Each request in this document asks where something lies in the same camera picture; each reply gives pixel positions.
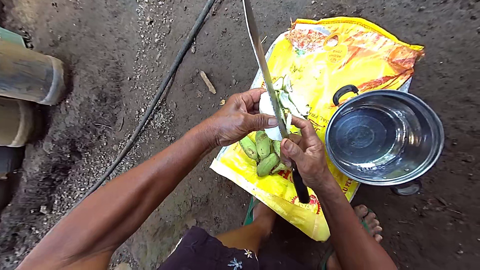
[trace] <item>black hose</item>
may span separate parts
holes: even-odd
[[[185,54],[188,52],[188,50],[190,49],[190,46],[192,45],[193,43],[193,40],[195,39],[195,37],[197,36],[198,32],[200,31],[200,29],[202,28],[202,24],[205,20],[205,18],[207,17],[208,13],[210,12],[210,9],[212,8],[213,6],[213,3],[215,2],[215,0],[208,0],[207,1],[207,4],[204,6],[204,9],[202,10],[202,12],[200,13],[200,15],[198,16],[197,18],[197,21],[195,22],[195,24],[193,25],[193,28],[190,30],[190,33],[188,34],[188,37],[187,39],[185,40],[185,42],[183,43],[183,46],[181,47],[180,51],[178,52],[172,66],[170,66],[170,70],[168,71],[168,75],[163,79],[162,81],[162,84],[160,85],[160,87],[158,88],[158,91],[157,93],[155,94],[155,97],[153,98],[152,100],[152,103],[150,103],[150,106],[148,107],[146,113],[143,115],[140,123],[138,124],[137,128],[135,129],[135,131],[133,132],[132,136],[130,137],[130,139],[128,140],[127,144],[125,145],[125,147],[122,149],[121,153],[117,156],[117,158],[115,159],[115,161],[112,163],[112,165],[110,165],[110,167],[107,169],[107,171],[102,175],[102,177],[95,183],[94,186],[92,186],[92,188],[90,188],[88,190],[88,192],[80,199],[80,201],[78,201],[75,206],[77,207],[83,200],[85,200],[85,198],[87,198],[90,194],[92,194],[99,186],[102,185],[102,183],[105,181],[105,179],[107,179],[107,177],[110,176],[110,174],[113,172],[113,170],[118,166],[118,164],[120,163],[120,161],[122,161],[122,159],[127,155],[127,153],[130,151],[130,149],[132,148],[133,146],[133,143],[135,141],[135,139],[137,138],[138,134],[140,133],[140,131],[142,130],[142,128],[144,127],[145,123],[147,122],[148,118],[150,117],[150,114],[152,114],[157,102],[160,100],[160,97],[162,96],[163,92],[165,91],[165,88],[167,87],[170,79],[172,78],[172,76],[175,74],[175,72],[177,72],[177,69],[180,65],[180,63],[182,62],[183,60],[183,57],[185,56]]]

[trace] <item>knife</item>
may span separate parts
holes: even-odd
[[[265,59],[265,53],[262,47],[262,41],[260,40],[260,36],[258,35],[257,24],[255,23],[255,17],[253,16],[253,10],[252,10],[252,5],[250,5],[250,0],[243,0],[243,10],[245,11],[245,19],[247,21],[247,28],[248,28],[250,40],[252,41],[253,52],[255,53],[258,66],[260,67],[260,70],[262,71],[262,75],[264,76],[267,92],[270,95],[270,99],[272,100],[275,117],[278,122],[278,128],[280,129],[282,138],[288,138],[287,126],[282,121],[283,112],[280,109],[280,103],[278,103],[278,98],[275,94],[275,90],[273,89],[272,78],[270,77],[267,61]],[[305,186],[305,184],[303,183],[301,175],[297,169],[297,165],[293,160],[292,160],[292,178],[293,178],[293,185],[295,186],[295,190],[297,191],[299,202],[309,203],[310,196],[308,195],[307,186]]]

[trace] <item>metal pot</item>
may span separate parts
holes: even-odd
[[[333,102],[355,86],[344,86]],[[366,92],[342,104],[328,123],[330,160],[346,176],[371,185],[414,180],[438,160],[444,130],[435,112],[418,97],[397,90]]]

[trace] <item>dirt ground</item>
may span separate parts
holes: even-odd
[[[45,130],[26,148],[20,180],[0,222],[0,268],[13,269],[100,177],[135,129],[205,1],[0,0],[0,26],[31,37],[34,50],[69,67],[69,94],[38,107]],[[476,269],[480,260],[480,3],[476,0],[252,1],[265,48],[290,18],[357,16],[426,46],[411,93],[440,116],[445,147],[400,197],[362,185],[352,204],[372,208],[383,247],[399,269]],[[240,0],[217,0],[153,120],[115,175],[144,161],[244,91],[257,71]],[[196,69],[217,89],[208,92]],[[192,225],[215,235],[241,226],[250,195],[208,169],[216,151],[184,179],[120,247],[112,266],[153,269]],[[281,218],[265,251],[316,267],[325,244]]]

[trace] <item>black knife handle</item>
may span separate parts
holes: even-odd
[[[293,185],[295,186],[295,190],[297,191],[297,195],[299,197],[299,202],[309,203],[310,196],[308,195],[307,186],[303,183],[302,177],[297,168],[297,164],[293,160],[292,160],[292,177],[293,177]]]

